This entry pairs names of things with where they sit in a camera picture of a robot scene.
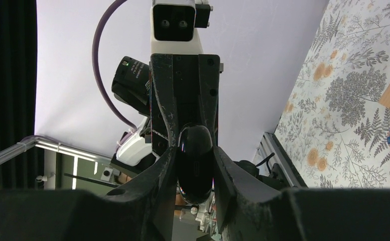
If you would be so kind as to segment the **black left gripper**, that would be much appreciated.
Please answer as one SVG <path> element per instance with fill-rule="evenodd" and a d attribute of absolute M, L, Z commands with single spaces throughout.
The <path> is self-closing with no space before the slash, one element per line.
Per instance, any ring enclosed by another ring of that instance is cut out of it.
<path fill-rule="evenodd" d="M 156 156 L 174 157 L 183 126 L 208 128 L 218 145 L 221 60 L 215 54 L 152 54 L 151 131 Z"/>

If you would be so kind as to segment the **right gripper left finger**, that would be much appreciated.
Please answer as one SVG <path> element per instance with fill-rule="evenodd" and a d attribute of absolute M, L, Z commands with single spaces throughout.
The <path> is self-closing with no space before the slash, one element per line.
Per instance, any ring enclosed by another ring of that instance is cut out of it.
<path fill-rule="evenodd" d="M 0 190 L 0 240 L 171 240 L 176 151 L 105 196 Z"/>

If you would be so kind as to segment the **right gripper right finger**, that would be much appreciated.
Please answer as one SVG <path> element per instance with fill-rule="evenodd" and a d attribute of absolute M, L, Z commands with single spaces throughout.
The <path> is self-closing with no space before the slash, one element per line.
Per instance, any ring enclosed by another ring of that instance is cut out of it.
<path fill-rule="evenodd" d="M 213 150 L 223 240 L 390 240 L 390 189 L 278 191 Z"/>

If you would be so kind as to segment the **black earbud charging case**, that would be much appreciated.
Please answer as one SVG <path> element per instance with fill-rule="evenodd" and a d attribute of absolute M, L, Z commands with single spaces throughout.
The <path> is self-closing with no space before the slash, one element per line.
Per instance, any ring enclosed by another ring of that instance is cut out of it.
<path fill-rule="evenodd" d="M 179 136 L 175 163 L 182 198 L 193 205 L 205 202 L 212 190 L 213 141 L 207 127 L 185 126 Z"/>

